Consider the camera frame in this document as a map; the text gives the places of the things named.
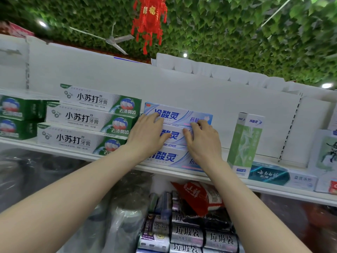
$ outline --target artificial ivy ceiling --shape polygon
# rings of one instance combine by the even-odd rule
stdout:
[[[279,76],[305,84],[337,79],[337,0],[166,0],[163,41],[153,41],[144,56],[144,40],[122,42],[131,57],[166,53],[218,65]],[[36,36],[75,46],[118,53],[104,41],[69,29],[109,37],[130,34],[137,12],[134,0],[0,0],[0,20],[9,20]],[[49,28],[36,23],[44,20]]]

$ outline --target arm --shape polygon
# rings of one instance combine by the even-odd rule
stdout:
[[[194,139],[184,130],[189,152],[221,195],[246,252],[311,251],[252,192],[221,157],[218,132],[206,121],[192,123]]]
[[[162,148],[163,119],[142,115],[128,142],[0,214],[0,253],[55,253],[81,226],[110,188]]]

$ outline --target lower shelf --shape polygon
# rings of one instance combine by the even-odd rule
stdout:
[[[27,149],[27,150],[37,151],[41,153],[50,153],[50,154],[71,157],[71,158],[76,158],[76,159],[85,160],[85,161],[95,161],[100,158],[99,155],[95,155],[95,154],[64,150],[64,149],[57,148],[57,147],[50,147],[46,145],[37,144],[36,138],[22,140],[22,141],[0,138],[0,144],[5,146],[6,148],[17,147],[21,149]],[[223,148],[222,152],[223,152],[222,157],[224,160],[226,160],[227,155],[228,155],[228,149]],[[274,165],[278,164],[276,158],[265,157],[261,155],[256,155],[255,161],[264,162],[268,164],[274,164]],[[158,165],[158,164],[145,163],[145,162],[142,162],[139,165],[137,165],[135,169],[146,171],[146,172],[151,172],[155,174],[167,175],[167,176],[176,177],[180,179],[188,179],[188,180],[201,181],[205,183],[211,183],[210,179],[205,173],[198,172],[198,171],[184,170],[184,169],[173,168],[173,167],[168,167],[168,166],[163,166],[163,165]],[[249,179],[242,179],[242,181],[252,191],[255,191],[255,192],[266,193],[266,194],[282,196],[282,197],[297,199],[297,200],[302,200],[302,201],[314,202],[314,203],[319,203],[319,204],[325,204],[325,205],[330,205],[330,206],[337,206],[337,196],[336,195],[310,192],[306,190],[295,189],[295,188],[284,187],[284,186],[277,186],[274,184],[268,184],[268,183],[253,181]]]

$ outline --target toothpaste box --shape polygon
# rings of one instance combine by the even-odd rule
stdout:
[[[45,121],[128,137],[137,117],[48,102]]]
[[[151,102],[145,103],[144,113],[146,115],[158,113],[160,117],[164,118],[164,122],[187,127],[191,127],[191,123],[198,120],[206,120],[208,124],[211,124],[213,119],[212,114],[199,113]]]
[[[127,138],[87,129],[43,122],[37,125],[37,142],[39,144],[107,155],[126,143]]]
[[[30,139],[36,137],[36,125],[40,120],[23,120],[0,116],[0,136],[13,139]]]
[[[264,116],[239,113],[227,162],[238,177],[247,179],[262,133]]]
[[[57,88],[57,93],[61,103],[115,114],[138,117],[141,109],[141,99],[68,84],[60,84],[60,87]]]
[[[188,153],[187,146],[176,144],[164,143],[162,149],[144,162],[203,172]]]
[[[168,140],[166,140],[167,143],[173,143],[176,145],[186,146],[187,142],[183,134],[184,128],[188,129],[191,133],[193,133],[191,127],[186,127],[186,126],[164,122],[161,135],[163,135],[164,133],[171,133],[171,137]]]
[[[337,131],[318,129],[308,163],[308,173],[318,177],[315,191],[329,193],[337,179]]]
[[[47,101],[58,101],[58,97],[23,89],[0,89],[0,113],[7,117],[44,118]]]
[[[307,191],[314,191],[317,182],[317,177],[307,172],[255,161],[248,179]]]

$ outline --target ceiling fan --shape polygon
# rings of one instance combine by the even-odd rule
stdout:
[[[111,31],[111,35],[109,38],[105,39],[105,38],[102,38],[102,37],[99,37],[97,35],[93,35],[93,34],[90,34],[90,33],[87,33],[87,32],[84,32],[82,30],[79,30],[79,29],[76,29],[76,28],[73,28],[73,27],[70,27],[71,29],[73,30],[76,30],[78,32],[81,32],[81,33],[84,33],[84,34],[87,34],[87,35],[91,35],[93,37],[96,37],[96,38],[99,38],[99,39],[102,39],[104,40],[107,44],[110,44],[112,45],[113,47],[115,47],[116,49],[118,49],[120,52],[122,52],[123,54],[125,55],[128,55],[120,46],[117,45],[117,43],[120,43],[120,42],[124,42],[124,41],[127,41],[127,40],[131,40],[133,39],[133,35],[124,35],[124,36],[121,36],[121,37],[117,37],[117,38],[114,38],[113,37],[113,32],[114,32],[114,26],[116,25],[116,22],[113,23],[112,25],[112,31]]]

